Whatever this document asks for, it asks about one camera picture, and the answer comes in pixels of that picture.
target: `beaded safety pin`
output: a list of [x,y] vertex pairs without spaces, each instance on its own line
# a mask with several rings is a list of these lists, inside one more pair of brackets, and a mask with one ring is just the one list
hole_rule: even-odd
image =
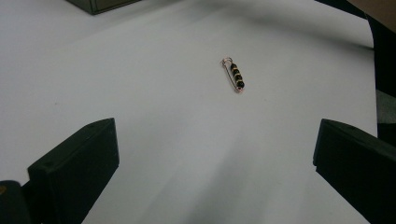
[[[230,72],[228,71],[229,69],[227,68],[227,63],[230,64],[230,71],[231,73],[233,73],[233,78],[231,77]],[[235,88],[235,91],[241,93],[242,90],[245,88],[245,83],[242,80],[242,76],[241,73],[239,72],[238,67],[236,66],[236,64],[233,63],[233,59],[231,59],[230,57],[224,58],[221,61],[221,64],[224,67],[225,71],[227,71],[228,77],[233,83],[233,87]]]

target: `safety pin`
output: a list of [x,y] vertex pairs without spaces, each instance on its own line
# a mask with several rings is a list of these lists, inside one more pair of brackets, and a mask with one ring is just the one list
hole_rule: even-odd
[[[227,68],[227,62],[231,64],[230,71],[233,73],[233,78],[231,77],[230,72],[228,71],[229,69]],[[242,90],[245,88],[245,83],[242,80],[242,76],[241,73],[239,72],[238,67],[236,66],[236,64],[233,63],[233,59],[231,59],[230,57],[226,57],[221,61],[221,64],[224,67],[225,71],[227,72],[231,82],[233,83],[233,87],[235,88],[235,91],[241,93]]]

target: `metal pin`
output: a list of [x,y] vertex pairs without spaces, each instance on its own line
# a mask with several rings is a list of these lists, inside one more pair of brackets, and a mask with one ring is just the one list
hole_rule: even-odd
[[242,76],[239,72],[238,67],[236,66],[236,64],[233,63],[233,59],[231,59],[230,57],[226,57],[221,61],[221,64],[227,72],[231,82],[233,83],[235,91],[241,93],[242,90],[245,88],[245,83],[242,80]]

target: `white surface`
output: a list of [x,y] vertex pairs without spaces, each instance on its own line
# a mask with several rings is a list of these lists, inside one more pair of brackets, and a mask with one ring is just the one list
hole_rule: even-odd
[[[321,119],[376,135],[366,21],[315,1],[0,1],[0,179],[114,117],[86,224],[366,223],[312,164]],[[239,66],[236,94],[219,61]]]

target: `black bead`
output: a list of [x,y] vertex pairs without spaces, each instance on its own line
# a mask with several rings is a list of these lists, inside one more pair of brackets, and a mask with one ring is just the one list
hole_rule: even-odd
[[238,67],[236,67],[236,64],[232,63],[230,68],[231,68],[231,71],[233,71],[235,68],[238,68]]
[[235,76],[235,75],[237,75],[237,74],[239,74],[239,75],[240,75],[240,74],[241,74],[241,72],[239,72],[239,70],[238,70],[238,69],[234,69],[234,70],[233,70],[233,75]]
[[242,76],[241,75],[236,75],[234,78],[235,78],[235,81],[242,80]]
[[238,81],[236,82],[236,86],[239,88],[244,88],[245,87],[245,83],[243,81]]

